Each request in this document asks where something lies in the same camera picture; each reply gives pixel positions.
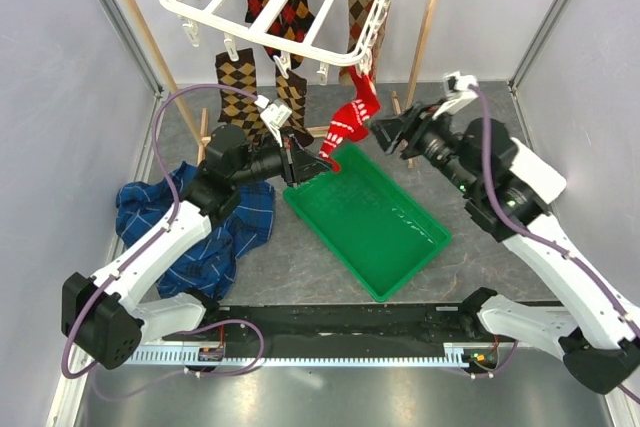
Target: red sock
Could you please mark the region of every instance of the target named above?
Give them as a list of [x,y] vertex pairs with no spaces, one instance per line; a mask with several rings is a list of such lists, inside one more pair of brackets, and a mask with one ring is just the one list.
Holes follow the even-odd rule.
[[355,66],[349,67],[351,80],[356,86],[356,97],[352,102],[338,109],[329,125],[329,131],[320,148],[320,156],[333,163],[334,171],[338,172],[340,166],[329,156],[344,139],[359,142],[369,135],[364,122],[369,120],[380,110],[380,102],[376,96],[376,90],[369,76],[359,76]]

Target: gray floor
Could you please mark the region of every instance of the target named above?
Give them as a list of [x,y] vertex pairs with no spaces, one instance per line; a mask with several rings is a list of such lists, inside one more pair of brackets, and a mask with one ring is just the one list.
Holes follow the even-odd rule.
[[[512,135],[522,138],[522,128],[504,82],[482,84],[492,115],[506,123]],[[402,97],[406,86],[380,84],[378,95],[384,112],[391,113],[390,93]],[[261,93],[275,97],[274,88]],[[418,86],[416,99],[437,100],[440,84]],[[352,88],[311,86],[307,96],[307,125],[327,125],[333,113],[353,96]],[[218,118],[220,96],[217,92],[194,92],[187,96],[197,118],[203,107],[210,109],[213,128]],[[458,114],[461,130],[480,116],[480,106],[471,105]],[[321,139],[312,149],[318,149]],[[453,234],[453,241],[435,260],[400,289],[390,302],[460,301],[478,287],[491,287],[513,300],[553,298],[546,286],[522,261],[482,232],[469,220],[458,191],[424,159],[409,170],[397,157],[385,156],[371,138],[359,144],[417,202]],[[160,133],[160,148],[170,168],[182,160],[194,164],[197,149],[178,109],[165,115]],[[151,181],[161,178],[157,166]],[[238,261],[236,285],[225,303],[265,305],[295,303],[371,302],[362,285],[351,275],[311,229],[282,199],[284,183],[275,180],[276,222],[271,240]]]
[[[87,388],[76,426],[612,427],[604,397],[558,360],[535,350],[515,355],[495,379],[473,382],[443,369],[271,367],[243,377],[178,376],[116,403]],[[124,395],[169,369],[176,367],[101,370],[96,385]]]

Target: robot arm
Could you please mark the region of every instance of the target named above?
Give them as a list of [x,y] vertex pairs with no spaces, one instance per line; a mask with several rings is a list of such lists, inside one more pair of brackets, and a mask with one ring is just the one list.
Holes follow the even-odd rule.
[[[291,131],[280,132],[258,148],[242,129],[218,127],[194,180],[183,193],[177,217],[167,214],[138,242],[106,267],[86,278],[78,273],[62,290],[62,332],[72,326],[89,298],[108,282],[80,324],[75,343],[107,369],[123,364],[140,343],[196,328],[217,303],[193,290],[170,299],[141,303],[155,281],[189,248],[222,225],[240,204],[238,186],[281,176],[290,186],[331,170],[331,164],[297,144]],[[121,266],[134,260],[126,269]]]
[[[472,121],[463,134],[451,130],[452,116],[477,97],[470,89],[477,81],[456,73],[445,77],[444,84],[445,99],[435,105],[418,103],[400,116],[373,121],[371,131],[387,154],[406,141],[401,158],[422,155],[429,160],[467,199],[465,209],[472,220],[524,260],[569,313],[528,307],[483,288],[462,304],[469,334],[489,332],[526,342],[562,359],[591,390],[609,392],[640,364],[640,339],[571,258],[515,233],[497,217],[482,175],[482,119]],[[520,141],[510,138],[502,123],[493,119],[491,123],[492,177],[498,201],[509,219],[568,249],[632,317],[640,318],[638,307],[613,289],[584,258],[550,212],[549,205],[564,190],[565,179]]]

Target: blue plaid cloth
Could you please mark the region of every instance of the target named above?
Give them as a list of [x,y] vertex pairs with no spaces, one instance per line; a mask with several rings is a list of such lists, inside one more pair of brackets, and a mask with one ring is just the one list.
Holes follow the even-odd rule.
[[[195,167],[183,162],[171,173],[171,178],[182,192],[196,172]],[[156,285],[162,298],[196,287],[215,300],[222,299],[235,279],[236,260],[269,240],[274,188],[267,182],[259,182],[238,190],[240,205],[224,224],[191,247],[158,279]],[[125,185],[116,198],[116,233],[127,248],[146,234],[171,204],[171,191],[164,179],[155,185],[144,182]]]

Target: cable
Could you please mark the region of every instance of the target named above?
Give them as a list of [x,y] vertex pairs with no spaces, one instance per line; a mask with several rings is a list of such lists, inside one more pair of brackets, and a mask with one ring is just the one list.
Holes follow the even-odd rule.
[[627,394],[627,396],[633,400],[636,404],[640,405],[640,397],[638,397],[636,394],[634,394],[633,392],[631,392],[627,387],[625,387],[624,385],[620,384],[618,386],[618,388],[623,391],[625,394]]
[[133,397],[135,395],[141,394],[142,392],[145,392],[145,391],[149,390],[151,387],[153,387],[154,385],[159,384],[160,382],[163,382],[163,381],[165,381],[167,379],[170,379],[172,377],[176,377],[176,376],[181,375],[181,374],[187,374],[187,375],[188,374],[194,374],[198,378],[202,378],[202,377],[234,377],[234,376],[237,376],[237,375],[248,374],[258,364],[258,362],[260,362],[262,360],[262,355],[264,354],[264,335],[262,335],[262,332],[260,331],[260,329],[254,323],[249,322],[248,320],[242,320],[242,319],[228,319],[228,320],[222,320],[220,322],[216,322],[214,324],[207,325],[206,327],[201,327],[201,328],[196,329],[196,330],[187,330],[187,331],[176,332],[176,334],[195,335],[195,334],[200,334],[202,332],[206,332],[207,330],[215,329],[215,328],[218,328],[218,327],[220,327],[222,329],[225,325],[232,325],[232,324],[246,325],[247,327],[252,329],[257,334],[258,340],[260,341],[260,349],[258,350],[258,354],[256,355],[255,359],[253,361],[251,361],[251,363],[249,365],[246,365],[245,367],[242,367],[242,368],[237,369],[237,370],[232,370],[231,372],[191,372],[188,369],[174,370],[172,372],[168,372],[168,373],[158,377],[157,379],[152,380],[151,382],[149,382],[148,384],[143,385],[142,387],[138,387],[137,389],[135,389],[132,392],[129,392],[128,394],[120,395],[120,396],[117,396],[117,397],[109,397],[107,395],[104,395],[102,392],[100,392],[98,390],[98,387],[97,387],[97,382],[96,382],[96,377],[95,376],[93,377],[93,379],[91,381],[91,387],[92,387],[93,391],[95,392],[95,394],[101,400],[103,400],[105,402],[122,402],[124,400],[130,399],[131,397]]
[[[585,264],[581,259],[577,257],[573,257],[568,249],[559,246],[555,242],[552,242],[544,237],[536,235],[530,232],[528,229],[521,227],[514,223],[509,216],[502,210],[500,206],[500,202],[498,201],[498,197],[495,192],[495,185],[493,183],[493,176],[491,175],[491,115],[489,113],[489,103],[484,93],[480,90],[480,87],[477,85],[470,85],[469,88],[473,90],[480,99],[480,103],[482,104],[482,175],[484,177],[485,190],[487,192],[487,196],[489,197],[489,203],[491,204],[491,208],[496,213],[498,218],[511,230],[515,233],[520,234],[524,237],[527,237],[535,242],[538,242],[550,249],[555,250],[564,258],[571,260],[575,265],[578,266],[582,272],[584,272],[589,279],[596,284],[596,286],[600,289],[600,291],[604,294],[604,296],[611,302],[613,308],[620,315],[620,319],[624,320],[629,328],[633,331],[637,338],[640,338],[640,327],[638,324],[631,318],[631,314],[627,312],[620,301],[616,298],[616,296],[609,290],[607,285],[602,281],[602,279],[596,275],[593,270],[589,268],[587,264]],[[625,394],[627,394],[632,400],[640,405],[640,397],[627,389],[624,385],[618,386],[620,390],[622,390]]]
[[500,365],[500,349],[498,349],[498,345],[496,344],[494,346],[494,349],[491,349],[491,352],[489,355],[491,355],[493,352],[495,351],[496,353],[496,366],[492,369],[490,367],[486,367],[484,365],[482,365],[480,362],[478,362],[477,359],[472,359],[471,361],[476,364],[478,367],[480,367],[482,370],[486,370],[487,372],[495,372],[496,368],[498,368],[498,366]]
[[491,347],[489,354],[493,354],[495,351],[497,351],[499,345],[500,345],[500,338],[496,334],[493,334],[493,347]]
[[457,374],[457,375],[463,375],[465,377],[471,377],[471,380],[475,380],[475,379],[492,379],[495,374],[497,374],[498,372],[500,372],[502,369],[504,369],[507,365],[509,365],[509,363],[511,363],[511,360],[513,359],[513,354],[516,353],[516,350],[518,349],[518,341],[514,340],[513,341],[513,347],[511,347],[511,350],[509,351],[509,353],[507,354],[507,357],[504,359],[504,362],[500,365],[497,365],[495,369],[491,370],[490,372],[486,372],[486,373],[481,373],[481,374],[469,374],[466,372],[460,372],[458,370],[455,369],[450,369],[448,370],[448,372],[451,372],[452,374]]
[[[171,223],[175,220],[175,218],[178,216],[178,212],[180,211],[180,194],[178,193],[178,188],[176,187],[176,184],[173,182],[173,179],[169,174],[169,170],[167,169],[167,166],[164,163],[164,160],[162,159],[162,155],[160,155],[160,149],[158,148],[160,118],[162,117],[162,114],[167,109],[167,107],[169,107],[175,99],[177,99],[181,95],[186,94],[187,92],[192,92],[195,90],[202,90],[202,89],[230,90],[237,94],[241,94],[246,97],[249,97],[250,99],[253,99],[253,100],[258,99],[256,95],[253,95],[241,89],[237,89],[235,87],[230,87],[230,86],[220,85],[220,84],[196,84],[196,85],[192,85],[174,92],[167,98],[167,100],[158,109],[158,112],[156,112],[153,118],[153,124],[152,124],[153,135],[151,136],[151,145],[153,147],[153,153],[156,157],[156,161],[160,166],[160,170],[162,171],[163,177],[165,178],[165,180],[167,181],[167,184],[169,185],[169,189],[171,190],[171,197],[173,198],[173,209],[171,210],[171,214],[169,215],[169,220],[168,220],[169,225],[171,225]],[[154,236],[152,236],[147,242],[145,242],[137,251],[135,251],[127,260],[122,262],[120,267],[118,267],[118,273],[124,272],[134,260],[136,260],[144,251],[146,251],[165,232],[166,230],[164,229],[159,230]],[[105,280],[102,283],[102,285],[98,287],[98,289],[93,293],[93,295],[89,297],[89,300],[84,304],[84,306],[80,310],[78,317],[76,317],[76,320],[73,323],[71,330],[69,331],[69,335],[67,336],[67,341],[65,342],[64,350],[62,352],[62,362],[61,362],[62,375],[64,375],[67,379],[73,380],[73,379],[82,377],[83,375],[85,375],[87,372],[89,372],[91,369],[93,369],[96,366],[97,362],[94,360],[79,372],[71,372],[71,370],[69,369],[69,357],[71,356],[71,348],[75,343],[76,336],[78,335],[78,331],[80,330],[80,326],[82,325],[82,322],[84,321],[84,319],[87,317],[87,314],[89,313],[91,308],[94,306],[94,304],[98,300],[98,297],[100,297],[100,294],[102,294],[109,287],[109,285],[111,285],[111,283],[113,283],[113,281],[116,280],[116,278],[117,278],[116,276],[110,275],[107,278],[107,280]]]
[[202,332],[206,332],[207,330],[216,329],[218,327],[222,327],[223,325],[229,325],[229,324],[241,324],[241,325],[243,324],[249,327],[250,329],[252,329],[256,333],[256,335],[258,336],[258,340],[260,341],[260,349],[258,350],[258,354],[256,355],[256,358],[253,359],[253,361],[251,361],[249,365],[246,365],[241,369],[233,370],[231,372],[198,372],[196,375],[199,374],[198,375],[199,377],[233,377],[236,375],[247,374],[251,370],[253,370],[253,368],[256,365],[258,365],[258,362],[260,362],[260,360],[262,360],[262,355],[264,354],[264,336],[262,335],[262,332],[260,331],[260,329],[255,324],[253,324],[252,322],[249,322],[248,320],[236,320],[236,319],[222,320],[220,322],[207,325],[206,327],[200,327],[199,329],[195,329],[195,330],[176,332],[176,334],[195,335],[195,334],[200,334]]

